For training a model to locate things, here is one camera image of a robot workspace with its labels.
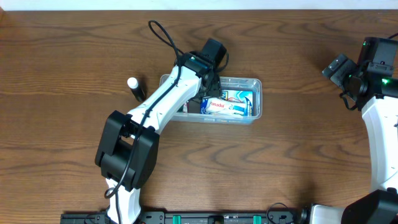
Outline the white Panadol box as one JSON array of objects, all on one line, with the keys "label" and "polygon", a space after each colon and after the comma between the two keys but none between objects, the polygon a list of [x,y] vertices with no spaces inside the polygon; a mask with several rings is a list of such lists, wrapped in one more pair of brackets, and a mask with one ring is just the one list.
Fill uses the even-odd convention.
[{"label": "white Panadol box", "polygon": [[210,98],[204,107],[207,114],[226,114],[244,116],[246,110],[245,103],[236,103],[218,98]]}]

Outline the orange Panadol box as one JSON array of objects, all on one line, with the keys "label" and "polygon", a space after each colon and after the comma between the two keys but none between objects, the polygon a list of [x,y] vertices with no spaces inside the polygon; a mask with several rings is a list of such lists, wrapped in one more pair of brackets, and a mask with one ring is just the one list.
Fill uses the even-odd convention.
[{"label": "orange Panadol box", "polygon": [[188,103],[185,103],[185,104],[182,106],[182,111],[183,111],[184,113],[187,113],[187,112],[188,112]]}]

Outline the dark bottle white cap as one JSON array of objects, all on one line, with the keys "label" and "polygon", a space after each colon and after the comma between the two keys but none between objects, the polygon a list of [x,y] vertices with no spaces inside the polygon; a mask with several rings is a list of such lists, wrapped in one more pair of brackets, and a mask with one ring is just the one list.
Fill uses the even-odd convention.
[{"label": "dark bottle white cap", "polygon": [[127,79],[127,85],[130,88],[132,94],[136,98],[138,102],[143,102],[146,99],[144,90],[140,86],[138,80],[134,77],[130,77]]}]

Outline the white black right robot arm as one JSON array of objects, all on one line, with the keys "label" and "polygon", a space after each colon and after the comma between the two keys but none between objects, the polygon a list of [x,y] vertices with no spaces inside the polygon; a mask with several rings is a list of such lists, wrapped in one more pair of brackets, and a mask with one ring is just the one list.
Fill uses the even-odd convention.
[{"label": "white black right robot arm", "polygon": [[371,191],[345,208],[314,205],[309,223],[397,223],[397,79],[392,53],[355,63],[340,54],[322,72],[354,100],[366,125],[371,157]]}]

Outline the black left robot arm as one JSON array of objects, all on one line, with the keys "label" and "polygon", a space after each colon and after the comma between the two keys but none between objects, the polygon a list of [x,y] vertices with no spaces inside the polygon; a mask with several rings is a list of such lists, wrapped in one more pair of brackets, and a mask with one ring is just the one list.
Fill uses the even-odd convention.
[{"label": "black left robot arm", "polygon": [[175,113],[195,97],[221,94],[219,73],[227,53],[189,52],[176,59],[169,77],[138,107],[107,118],[95,155],[106,179],[107,216],[113,223],[134,223],[139,196],[156,165],[160,134]]}]

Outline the blue Kool Fever box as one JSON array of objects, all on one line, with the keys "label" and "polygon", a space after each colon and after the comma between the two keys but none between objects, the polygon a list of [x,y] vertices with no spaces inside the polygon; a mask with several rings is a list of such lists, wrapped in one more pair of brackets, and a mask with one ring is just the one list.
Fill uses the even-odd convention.
[{"label": "blue Kool Fever box", "polygon": [[[204,107],[209,98],[201,101],[200,113],[207,114],[204,112]],[[236,103],[245,103],[246,110],[244,116],[253,116],[253,92],[243,91],[243,90],[223,90],[222,95],[218,99],[232,101]]]}]

